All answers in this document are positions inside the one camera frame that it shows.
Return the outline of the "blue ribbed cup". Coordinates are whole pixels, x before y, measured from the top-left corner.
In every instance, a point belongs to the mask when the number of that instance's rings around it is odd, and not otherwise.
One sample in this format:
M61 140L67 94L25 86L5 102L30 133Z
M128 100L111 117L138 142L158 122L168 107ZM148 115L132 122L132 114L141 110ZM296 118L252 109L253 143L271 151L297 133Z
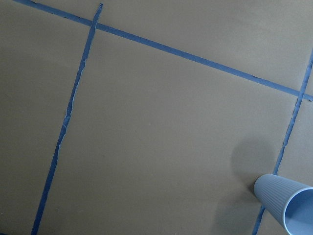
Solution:
M256 180L254 194L289 235L313 233L313 187L265 174Z

